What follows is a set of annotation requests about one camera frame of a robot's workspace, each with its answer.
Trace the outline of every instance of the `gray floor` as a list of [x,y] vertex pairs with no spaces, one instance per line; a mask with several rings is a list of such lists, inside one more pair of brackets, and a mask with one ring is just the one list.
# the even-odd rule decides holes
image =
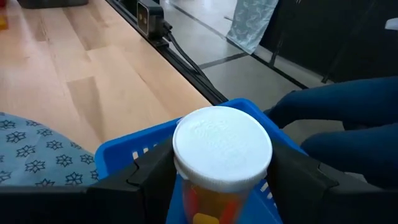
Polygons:
[[[199,65],[214,86],[228,99],[247,98],[262,110],[276,104],[285,94],[300,88],[278,73],[244,56],[224,36],[229,31],[236,0],[163,0],[166,20],[173,25],[173,34],[184,51]],[[267,60],[269,53],[258,48],[258,55]],[[223,62],[223,58],[237,59]],[[322,85],[317,75],[279,58],[276,65],[309,87]],[[335,121],[297,121],[284,131],[300,144],[320,132],[341,131]]]

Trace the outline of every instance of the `blue cloth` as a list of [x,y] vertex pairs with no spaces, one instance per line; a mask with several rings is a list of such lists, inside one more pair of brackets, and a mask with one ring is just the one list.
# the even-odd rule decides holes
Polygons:
[[301,148],[380,187],[398,187],[398,77],[326,85],[284,96],[267,111],[280,128],[300,119],[327,119],[372,128],[320,133]]
[[90,185],[98,180],[93,155],[59,133],[0,113],[0,185]]
[[278,0],[238,0],[227,38],[252,54],[259,45]]

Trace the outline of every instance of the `snowflake pattern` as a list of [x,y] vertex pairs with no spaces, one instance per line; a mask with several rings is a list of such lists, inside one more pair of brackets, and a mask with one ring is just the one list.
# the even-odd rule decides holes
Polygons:
[[72,186],[77,186],[80,185],[81,183],[83,183],[83,181],[81,180],[83,178],[82,174],[77,174],[75,172],[73,172],[70,175],[65,176],[66,183],[65,185],[72,185]]
[[63,148],[62,143],[58,142],[56,140],[47,142],[47,147],[54,149],[54,150]]
[[57,156],[57,164],[61,164],[62,166],[66,167],[72,164],[72,157],[67,155]]
[[93,171],[90,171],[90,173],[91,173],[91,178],[92,178],[93,180],[98,180],[98,172],[97,172],[96,169],[93,170]]
[[15,128],[15,122],[4,120],[0,121],[0,129],[10,129]]
[[75,149],[81,149],[81,146],[79,146],[78,144],[76,144],[74,142],[70,142],[70,146],[74,147]]
[[55,181],[47,180],[46,178],[39,183],[36,183],[36,187],[50,187],[55,184]]
[[26,138],[25,133],[14,131],[13,133],[7,135],[7,142],[17,143],[24,138]]
[[26,121],[26,126],[33,126],[36,127],[40,125],[40,123],[36,122],[36,121]]
[[17,150],[17,157],[27,157],[31,153],[35,153],[35,146],[24,146],[21,149]]
[[82,162],[85,162],[87,164],[91,164],[94,162],[94,158],[89,154],[84,154],[84,155],[80,156],[80,158],[81,158]]
[[42,169],[45,169],[45,161],[35,160],[33,162],[25,164],[25,171],[28,172],[36,173],[37,171],[40,171]]
[[46,136],[52,135],[52,131],[47,128],[44,128],[44,129],[37,130],[37,134],[41,134],[42,136],[46,137]]
[[11,178],[11,172],[0,171],[0,184],[1,182]]

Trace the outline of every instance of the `wooden floor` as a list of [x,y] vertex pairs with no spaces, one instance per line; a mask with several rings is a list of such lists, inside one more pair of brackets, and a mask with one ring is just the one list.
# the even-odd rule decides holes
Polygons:
[[209,106],[105,0],[0,11],[0,111],[95,152],[109,139]]

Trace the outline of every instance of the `blue patterned fabric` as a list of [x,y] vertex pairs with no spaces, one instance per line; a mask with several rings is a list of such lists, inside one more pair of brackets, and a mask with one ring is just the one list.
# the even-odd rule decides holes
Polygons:
[[278,0],[238,0],[227,38],[252,54],[259,45]]
[[90,185],[98,180],[94,157],[59,133],[0,113],[0,185]]

